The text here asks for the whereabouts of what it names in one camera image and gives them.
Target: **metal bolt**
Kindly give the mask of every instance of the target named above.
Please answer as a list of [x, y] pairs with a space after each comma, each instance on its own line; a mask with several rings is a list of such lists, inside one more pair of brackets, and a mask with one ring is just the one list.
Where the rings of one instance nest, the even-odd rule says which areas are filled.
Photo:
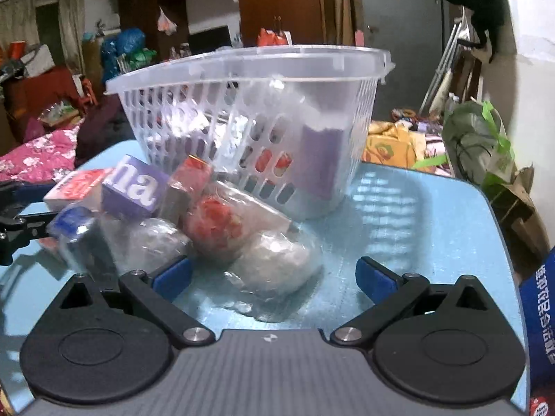
[[146, 275], [145, 271], [140, 271], [140, 270], [136, 270], [136, 271], [131, 271], [131, 275], [135, 275], [136, 277], [142, 278]]
[[341, 327], [335, 330], [335, 337], [344, 342], [357, 341], [362, 338], [362, 332], [355, 327]]
[[202, 342], [210, 338], [210, 332], [206, 328], [192, 327], [183, 332], [183, 337], [187, 341]]

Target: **clear plastic laundry basket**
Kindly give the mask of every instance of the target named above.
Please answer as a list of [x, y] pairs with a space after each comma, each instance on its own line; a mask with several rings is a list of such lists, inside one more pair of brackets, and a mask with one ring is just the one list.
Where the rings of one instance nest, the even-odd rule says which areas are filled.
[[344, 46], [225, 50], [107, 82], [149, 161], [189, 154], [295, 220], [343, 198], [364, 150], [388, 51]]

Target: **pink floral blanket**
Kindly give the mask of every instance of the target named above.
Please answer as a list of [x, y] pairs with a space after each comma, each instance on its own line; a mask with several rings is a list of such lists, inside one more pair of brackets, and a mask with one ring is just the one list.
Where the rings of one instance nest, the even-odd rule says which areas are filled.
[[56, 130], [0, 157], [0, 181], [59, 181], [74, 169], [78, 132], [79, 125], [71, 130]]

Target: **blue table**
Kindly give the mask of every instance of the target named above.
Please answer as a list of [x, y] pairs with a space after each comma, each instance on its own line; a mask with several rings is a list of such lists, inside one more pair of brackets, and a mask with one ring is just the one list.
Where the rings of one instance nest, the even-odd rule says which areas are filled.
[[[144, 159], [136, 141], [122, 142], [84, 168], [114, 166], [124, 155]], [[26, 213], [44, 211], [35, 203]], [[327, 336], [371, 306], [355, 283], [355, 264], [369, 255], [399, 275], [418, 272], [432, 283], [476, 275], [499, 305], [523, 345], [526, 335], [518, 289], [498, 226], [482, 193], [462, 181], [377, 165], [362, 165], [348, 197], [332, 214], [304, 223], [324, 249], [324, 269], [302, 295], [273, 308], [261, 322], [222, 307], [221, 274], [195, 271], [192, 285], [175, 304], [218, 336], [223, 328], [322, 328]], [[20, 249], [12, 266], [0, 268], [0, 382], [14, 409], [32, 395], [19, 368], [25, 336], [73, 275], [37, 242]], [[525, 410], [528, 369], [512, 398]]]

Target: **gray ribbed panel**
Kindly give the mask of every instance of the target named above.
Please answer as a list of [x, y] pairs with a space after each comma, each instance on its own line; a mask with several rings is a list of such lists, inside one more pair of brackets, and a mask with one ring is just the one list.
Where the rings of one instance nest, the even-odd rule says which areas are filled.
[[157, 385], [129, 401], [88, 409], [36, 401], [25, 416], [512, 416], [507, 402], [471, 410], [426, 407], [380, 382], [361, 352], [317, 330], [226, 330], [182, 351]]

